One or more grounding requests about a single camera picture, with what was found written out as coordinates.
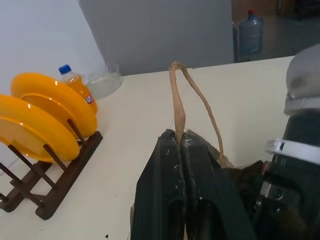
orange soda bottle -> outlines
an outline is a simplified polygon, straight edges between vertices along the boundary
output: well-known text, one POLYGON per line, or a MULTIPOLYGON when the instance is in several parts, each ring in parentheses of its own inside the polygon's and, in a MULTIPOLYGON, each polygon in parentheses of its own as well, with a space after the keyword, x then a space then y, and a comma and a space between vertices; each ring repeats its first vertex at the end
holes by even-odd
POLYGON ((62 75, 61 82, 67 84, 70 88, 80 94, 96 114, 98 111, 97 103, 92 97, 90 90, 83 84, 81 75, 74 73, 68 64, 59 67, 59 72, 62 75))

plate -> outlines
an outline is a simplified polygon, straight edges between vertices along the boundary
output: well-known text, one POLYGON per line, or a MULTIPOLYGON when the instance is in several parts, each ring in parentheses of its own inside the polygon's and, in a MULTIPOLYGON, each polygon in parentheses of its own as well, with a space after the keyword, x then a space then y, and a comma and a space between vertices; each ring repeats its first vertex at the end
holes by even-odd
POLYGON ((76 139, 58 120, 13 96, 0 95, 0 142, 44 162, 53 162, 43 148, 45 144, 63 162, 74 160, 79 154, 76 139))
POLYGON ((32 72, 19 74, 11 83, 11 95, 52 115, 75 138, 78 137, 68 119, 73 121, 84 138, 97 129, 97 117, 87 102, 72 88, 52 77, 32 72))

bottle label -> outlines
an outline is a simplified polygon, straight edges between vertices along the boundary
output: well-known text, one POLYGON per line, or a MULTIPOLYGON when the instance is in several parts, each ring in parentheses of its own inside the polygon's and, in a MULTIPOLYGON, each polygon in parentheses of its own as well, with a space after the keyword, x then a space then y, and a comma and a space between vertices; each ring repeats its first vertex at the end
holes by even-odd
POLYGON ((91 104, 93 100, 94 100, 94 98, 93 98, 91 95, 85 97, 85 101, 86 101, 88 104, 91 104))

blue bottle cap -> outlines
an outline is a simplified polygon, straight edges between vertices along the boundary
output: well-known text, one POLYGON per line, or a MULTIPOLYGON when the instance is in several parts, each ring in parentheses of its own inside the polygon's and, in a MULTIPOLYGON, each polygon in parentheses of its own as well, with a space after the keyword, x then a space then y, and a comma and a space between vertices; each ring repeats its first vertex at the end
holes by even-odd
POLYGON ((59 72, 63 75, 63 74, 67 74, 68 72, 71 71, 71 68, 68 64, 63 65, 61 67, 59 67, 59 72))

white table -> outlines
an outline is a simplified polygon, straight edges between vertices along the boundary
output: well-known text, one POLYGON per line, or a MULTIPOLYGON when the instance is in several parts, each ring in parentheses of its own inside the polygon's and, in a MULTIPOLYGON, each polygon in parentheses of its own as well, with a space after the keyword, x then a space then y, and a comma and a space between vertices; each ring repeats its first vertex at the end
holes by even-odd
MULTIPOLYGON (((267 140, 282 137, 287 123, 283 114, 287 93, 286 72, 292 57, 189 69, 209 101, 221 131, 225 154, 235 166, 259 159, 267 140)), ((215 132, 206 110, 181 73, 178 86, 186 111, 186 127, 214 145, 215 132)), ((49 220, 35 215, 36 206, 24 200, 11 212, 0 211, 3 240, 126 240, 129 210, 137 180, 155 147, 158 136, 173 125, 173 104, 168 72, 126 76, 111 96, 98 101, 99 130, 103 140, 49 220)), ((11 170, 19 177, 28 171, 21 163, 11 170)), ((49 170, 56 180, 61 171, 49 170)), ((0 190, 11 189, 0 176, 0 190)), ((33 193, 49 187, 38 183, 33 193)))

